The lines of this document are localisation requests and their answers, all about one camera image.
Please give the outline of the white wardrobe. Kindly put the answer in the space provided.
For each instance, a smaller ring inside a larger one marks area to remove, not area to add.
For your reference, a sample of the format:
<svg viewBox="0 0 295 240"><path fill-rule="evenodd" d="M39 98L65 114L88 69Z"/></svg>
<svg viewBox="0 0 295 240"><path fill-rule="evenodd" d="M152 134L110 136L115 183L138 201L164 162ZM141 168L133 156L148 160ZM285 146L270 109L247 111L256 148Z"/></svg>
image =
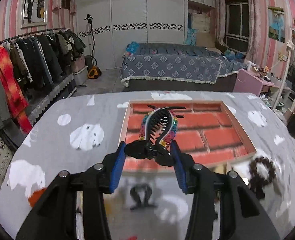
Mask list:
<svg viewBox="0 0 295 240"><path fill-rule="evenodd" d="M120 68L131 42L184 44L189 2L209 10L215 7L215 0L76 0L78 35L91 55L90 25L84 20L90 14L98 67Z"/></svg>

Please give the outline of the clothes rack with clothes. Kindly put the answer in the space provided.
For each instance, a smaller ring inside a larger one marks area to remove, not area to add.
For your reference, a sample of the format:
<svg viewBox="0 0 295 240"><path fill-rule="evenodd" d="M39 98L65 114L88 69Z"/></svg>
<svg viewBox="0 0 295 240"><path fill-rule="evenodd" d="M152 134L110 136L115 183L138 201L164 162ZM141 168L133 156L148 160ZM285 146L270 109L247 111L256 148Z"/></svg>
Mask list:
<svg viewBox="0 0 295 240"><path fill-rule="evenodd" d="M25 112L33 126L52 102L75 87L77 62L86 45L70 29L47 29L3 40L0 46L10 56L14 77L28 102ZM12 117L1 130L11 125L24 133Z"/></svg>

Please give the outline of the grey polar bear bedsheet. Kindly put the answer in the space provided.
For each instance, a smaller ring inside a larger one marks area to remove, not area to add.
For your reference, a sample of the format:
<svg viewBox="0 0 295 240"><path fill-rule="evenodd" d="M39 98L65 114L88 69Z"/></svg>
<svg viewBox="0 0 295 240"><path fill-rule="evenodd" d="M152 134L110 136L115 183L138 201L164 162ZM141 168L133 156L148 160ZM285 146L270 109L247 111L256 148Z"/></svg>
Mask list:
<svg viewBox="0 0 295 240"><path fill-rule="evenodd" d="M262 205L280 237L295 226L295 140L261 99L249 93L122 92L76 96L54 103L36 122L16 151L0 188L0 223L11 237L31 210L28 195L37 180L49 185L62 170L82 172L118 148L130 102L221 101L250 137L258 157L276 166ZM174 170L153 160L129 158L109 219L113 238L136 233L139 239L183 239L192 197L178 187Z"/></svg>

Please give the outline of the standing mirror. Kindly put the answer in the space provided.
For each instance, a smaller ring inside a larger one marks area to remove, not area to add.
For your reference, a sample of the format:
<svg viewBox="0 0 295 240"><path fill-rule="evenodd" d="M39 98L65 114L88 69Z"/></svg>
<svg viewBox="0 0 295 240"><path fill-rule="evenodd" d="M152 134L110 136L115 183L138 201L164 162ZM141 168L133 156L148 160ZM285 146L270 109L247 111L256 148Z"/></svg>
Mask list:
<svg viewBox="0 0 295 240"><path fill-rule="evenodd" d="M281 83L276 91L273 112L284 123L295 113L295 29L291 29L290 40L287 42L286 68Z"/></svg>

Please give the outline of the wall poster blue dress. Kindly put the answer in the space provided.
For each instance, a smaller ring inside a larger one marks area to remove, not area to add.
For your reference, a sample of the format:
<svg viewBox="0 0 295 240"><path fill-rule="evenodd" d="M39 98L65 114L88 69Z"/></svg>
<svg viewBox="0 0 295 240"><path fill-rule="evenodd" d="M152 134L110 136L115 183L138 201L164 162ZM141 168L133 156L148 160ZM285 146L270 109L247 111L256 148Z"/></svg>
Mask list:
<svg viewBox="0 0 295 240"><path fill-rule="evenodd" d="M285 42L285 13L282 8L268 7L268 37Z"/></svg>

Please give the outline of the orange fabric scrunchie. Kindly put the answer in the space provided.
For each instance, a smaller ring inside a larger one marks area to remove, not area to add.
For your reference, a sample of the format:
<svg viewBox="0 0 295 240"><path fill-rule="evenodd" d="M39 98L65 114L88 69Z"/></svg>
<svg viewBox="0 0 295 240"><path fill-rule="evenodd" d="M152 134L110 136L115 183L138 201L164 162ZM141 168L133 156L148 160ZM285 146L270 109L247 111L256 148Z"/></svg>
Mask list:
<svg viewBox="0 0 295 240"><path fill-rule="evenodd" d="M42 194L46 191L46 187L40 189L40 190L36 190L33 192L33 194L28 198L29 204L31 207L34 207L35 204L38 202L38 200L40 199L40 197L42 196Z"/></svg>

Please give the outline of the garment steamer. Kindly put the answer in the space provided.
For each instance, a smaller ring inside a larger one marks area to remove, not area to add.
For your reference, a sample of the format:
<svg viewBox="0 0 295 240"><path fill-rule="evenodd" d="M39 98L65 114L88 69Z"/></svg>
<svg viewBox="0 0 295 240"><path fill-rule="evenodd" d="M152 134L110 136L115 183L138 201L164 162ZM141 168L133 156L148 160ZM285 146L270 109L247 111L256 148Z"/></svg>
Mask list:
<svg viewBox="0 0 295 240"><path fill-rule="evenodd" d="M98 79L102 73L101 73L100 68L97 66L98 62L94 56L95 37L94 37L94 33L93 33L93 18L90 14L87 14L87 16L84 20L87 21L88 24L90 25L90 34L91 34L92 42L93 42L92 52L91 52L91 59L92 59L93 66L91 67L91 69L88 72L88 78L89 79Z"/></svg>

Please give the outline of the black rhinestone hair claw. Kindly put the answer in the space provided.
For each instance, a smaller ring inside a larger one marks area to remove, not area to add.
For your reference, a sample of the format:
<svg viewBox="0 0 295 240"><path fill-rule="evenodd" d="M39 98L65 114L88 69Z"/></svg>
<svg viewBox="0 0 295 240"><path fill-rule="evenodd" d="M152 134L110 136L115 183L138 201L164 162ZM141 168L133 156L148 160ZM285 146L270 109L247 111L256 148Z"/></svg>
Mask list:
<svg viewBox="0 0 295 240"><path fill-rule="evenodd" d="M183 115L176 110L186 109L183 106L159 107L148 105L148 112L142 122L139 139L127 144L124 153L135 159L154 160L161 166L171 167L175 159L170 153L170 145L177 134L178 119Z"/></svg>

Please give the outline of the window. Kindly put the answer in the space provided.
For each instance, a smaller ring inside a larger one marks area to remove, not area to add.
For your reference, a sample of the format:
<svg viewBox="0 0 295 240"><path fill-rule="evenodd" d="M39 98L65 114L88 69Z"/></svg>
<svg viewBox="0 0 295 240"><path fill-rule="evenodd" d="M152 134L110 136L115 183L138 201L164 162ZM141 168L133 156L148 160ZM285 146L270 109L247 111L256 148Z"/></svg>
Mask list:
<svg viewBox="0 0 295 240"><path fill-rule="evenodd" d="M249 43L248 0L226 0L226 30L224 42L228 48L246 53Z"/></svg>

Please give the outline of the framed wedding photo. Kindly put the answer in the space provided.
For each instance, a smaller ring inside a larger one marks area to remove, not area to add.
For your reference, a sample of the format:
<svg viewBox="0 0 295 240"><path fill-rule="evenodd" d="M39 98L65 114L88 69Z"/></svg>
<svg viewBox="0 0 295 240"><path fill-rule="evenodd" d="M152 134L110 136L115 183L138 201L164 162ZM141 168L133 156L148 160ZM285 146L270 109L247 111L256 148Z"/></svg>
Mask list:
<svg viewBox="0 0 295 240"><path fill-rule="evenodd" d="M23 0L21 28L45 26L47 6L48 0Z"/></svg>

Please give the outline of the brick pattern tray box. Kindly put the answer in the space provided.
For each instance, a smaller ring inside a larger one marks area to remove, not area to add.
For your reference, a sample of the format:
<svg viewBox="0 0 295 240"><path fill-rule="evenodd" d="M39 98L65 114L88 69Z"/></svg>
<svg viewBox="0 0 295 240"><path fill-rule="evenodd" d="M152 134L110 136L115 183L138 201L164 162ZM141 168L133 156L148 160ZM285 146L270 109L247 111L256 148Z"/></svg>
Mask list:
<svg viewBox="0 0 295 240"><path fill-rule="evenodd" d="M178 119L175 136L180 150L206 167L237 163L256 153L249 135L236 118L236 111L223 101L131 101L123 120L120 140L126 143L142 135L141 123L145 115L157 108L177 106Z"/></svg>

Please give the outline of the pink side table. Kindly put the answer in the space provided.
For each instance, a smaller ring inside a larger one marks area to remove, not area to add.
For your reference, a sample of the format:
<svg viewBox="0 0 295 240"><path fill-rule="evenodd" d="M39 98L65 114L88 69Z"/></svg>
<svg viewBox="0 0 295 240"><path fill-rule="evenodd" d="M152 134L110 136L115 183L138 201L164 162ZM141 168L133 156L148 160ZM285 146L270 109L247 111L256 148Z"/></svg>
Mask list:
<svg viewBox="0 0 295 240"><path fill-rule="evenodd" d="M254 74L242 69L236 76L236 82L233 89L234 93L252 93L260 96L262 92L268 92L269 89L278 90L279 87L272 82L260 79Z"/></svg>

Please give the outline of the red orange coat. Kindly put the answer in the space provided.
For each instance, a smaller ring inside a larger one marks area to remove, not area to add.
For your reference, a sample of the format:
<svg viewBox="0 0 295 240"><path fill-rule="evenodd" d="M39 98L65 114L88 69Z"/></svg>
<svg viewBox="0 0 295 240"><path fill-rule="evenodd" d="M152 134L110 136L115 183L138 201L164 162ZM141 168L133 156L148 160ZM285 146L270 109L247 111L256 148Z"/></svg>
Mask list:
<svg viewBox="0 0 295 240"><path fill-rule="evenodd" d="M14 77L13 64L7 50L0 46L0 81L5 90L6 102L11 117L17 121L25 134L29 134L32 125L26 115L25 109L28 102Z"/></svg>

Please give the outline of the blue patterned bed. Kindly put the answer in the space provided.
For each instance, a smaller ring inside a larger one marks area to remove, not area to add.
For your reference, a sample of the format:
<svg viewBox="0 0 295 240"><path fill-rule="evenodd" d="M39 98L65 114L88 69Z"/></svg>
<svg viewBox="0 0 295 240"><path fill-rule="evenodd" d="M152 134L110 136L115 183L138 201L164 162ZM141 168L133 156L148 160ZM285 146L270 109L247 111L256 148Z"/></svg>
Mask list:
<svg viewBox="0 0 295 240"><path fill-rule="evenodd" d="M130 43L121 82L130 91L199 90L232 92L246 64L209 48L169 43Z"/></svg>

